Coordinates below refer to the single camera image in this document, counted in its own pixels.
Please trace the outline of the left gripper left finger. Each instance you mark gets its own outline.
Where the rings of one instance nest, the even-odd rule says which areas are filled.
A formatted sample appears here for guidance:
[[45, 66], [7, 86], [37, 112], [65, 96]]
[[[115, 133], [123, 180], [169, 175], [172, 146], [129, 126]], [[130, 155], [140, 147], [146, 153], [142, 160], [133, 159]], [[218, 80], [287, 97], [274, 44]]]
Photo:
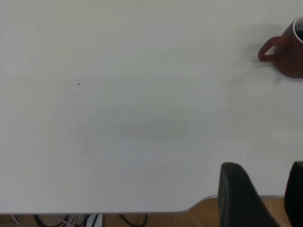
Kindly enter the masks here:
[[221, 165], [218, 189], [221, 227], [277, 227], [247, 172], [232, 162]]

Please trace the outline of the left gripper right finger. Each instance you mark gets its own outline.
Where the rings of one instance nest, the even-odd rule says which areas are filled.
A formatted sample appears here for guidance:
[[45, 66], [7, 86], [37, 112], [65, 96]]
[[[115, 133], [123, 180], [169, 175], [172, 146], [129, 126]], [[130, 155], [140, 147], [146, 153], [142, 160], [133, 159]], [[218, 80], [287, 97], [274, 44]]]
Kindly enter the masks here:
[[295, 161], [289, 173], [284, 206], [293, 227], [303, 226], [303, 162]]

